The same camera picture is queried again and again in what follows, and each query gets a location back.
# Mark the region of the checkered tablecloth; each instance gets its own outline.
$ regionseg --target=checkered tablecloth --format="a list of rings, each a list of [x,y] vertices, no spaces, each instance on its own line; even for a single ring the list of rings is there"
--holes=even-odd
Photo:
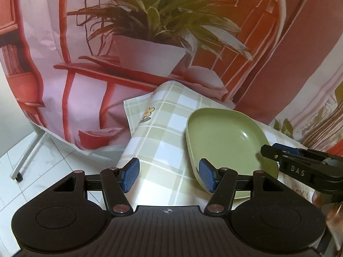
[[[175,81],[162,84],[153,93],[124,101],[124,108],[132,138],[118,167],[133,157],[141,165],[140,175],[127,194],[132,206],[200,205],[203,209],[211,195],[193,174],[185,139],[187,119],[199,108],[228,108]],[[304,148],[269,126],[256,123],[271,145],[277,142]],[[279,180],[311,200],[311,188],[282,173]],[[235,200],[234,205],[244,200]]]

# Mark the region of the green plate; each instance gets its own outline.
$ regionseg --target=green plate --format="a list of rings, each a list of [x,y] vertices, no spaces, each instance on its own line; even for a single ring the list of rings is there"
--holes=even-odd
[[[194,175],[199,176],[199,161],[206,158],[215,168],[229,167],[241,175],[264,170],[278,176],[277,162],[264,158],[260,149],[269,144],[262,129],[247,115],[225,109],[202,108],[187,121],[186,141]],[[249,191],[236,192],[235,199],[250,196]]]

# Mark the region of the white tile floor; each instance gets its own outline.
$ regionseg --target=white tile floor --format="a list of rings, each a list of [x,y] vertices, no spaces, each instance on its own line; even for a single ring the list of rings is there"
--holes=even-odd
[[[115,166],[120,157],[119,153],[116,159],[83,155],[62,141],[46,137],[21,169],[23,181],[17,183],[9,175],[34,137],[35,133],[30,134],[0,158],[0,257],[13,256],[19,250],[11,230],[17,209],[70,172],[84,170],[86,174],[98,174]],[[89,200],[104,208],[100,191],[88,195]]]

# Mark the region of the potted plant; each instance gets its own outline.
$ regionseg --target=potted plant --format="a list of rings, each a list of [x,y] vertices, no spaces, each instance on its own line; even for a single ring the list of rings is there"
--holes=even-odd
[[[234,36],[240,28],[226,17],[230,6],[227,0],[110,0],[68,15],[86,15],[79,25],[100,25],[89,40],[112,36],[122,67],[167,77],[198,48],[220,57],[227,47],[251,58]]]

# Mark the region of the white pot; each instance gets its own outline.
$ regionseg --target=white pot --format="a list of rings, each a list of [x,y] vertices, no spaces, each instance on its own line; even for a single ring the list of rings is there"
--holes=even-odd
[[[114,36],[120,66],[167,77],[186,54],[181,47]]]

